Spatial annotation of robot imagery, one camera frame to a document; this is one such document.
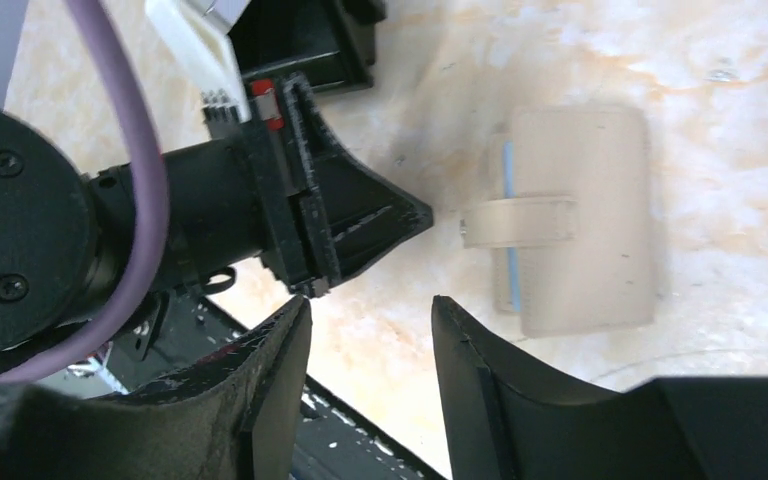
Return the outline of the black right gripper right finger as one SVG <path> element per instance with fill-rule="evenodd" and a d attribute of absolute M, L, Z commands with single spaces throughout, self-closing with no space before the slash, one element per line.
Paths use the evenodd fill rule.
<path fill-rule="evenodd" d="M 615 392 L 485 328 L 447 296 L 432 336 L 457 479 L 768 479 L 768 377 Z"/>

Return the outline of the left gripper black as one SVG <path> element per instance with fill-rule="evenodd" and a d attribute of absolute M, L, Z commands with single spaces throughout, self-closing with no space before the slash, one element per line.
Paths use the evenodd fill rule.
<path fill-rule="evenodd" d="M 204 123 L 241 162 L 260 216 L 258 258 L 290 293 L 322 297 L 433 226 L 428 204 L 340 142 L 303 74 L 253 80 L 245 92 L 248 121 L 215 96 Z"/>

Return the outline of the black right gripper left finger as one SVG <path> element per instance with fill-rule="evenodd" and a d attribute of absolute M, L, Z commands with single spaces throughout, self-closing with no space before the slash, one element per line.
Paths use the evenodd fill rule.
<path fill-rule="evenodd" d="M 295 297 L 127 395 L 0 384 L 0 479 L 286 479 L 311 344 Z"/>

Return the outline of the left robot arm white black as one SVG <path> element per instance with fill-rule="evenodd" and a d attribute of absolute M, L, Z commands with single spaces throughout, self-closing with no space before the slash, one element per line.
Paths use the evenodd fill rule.
<path fill-rule="evenodd" d="M 429 205 L 360 163 L 302 74 L 249 81 L 253 116 L 207 106 L 209 141 L 168 152 L 169 232 L 151 292 L 209 292 L 251 257 L 292 294 L 325 295 L 428 230 Z M 0 111 L 0 374 L 56 345 L 107 301 L 134 237 L 132 170 L 80 174 Z"/>

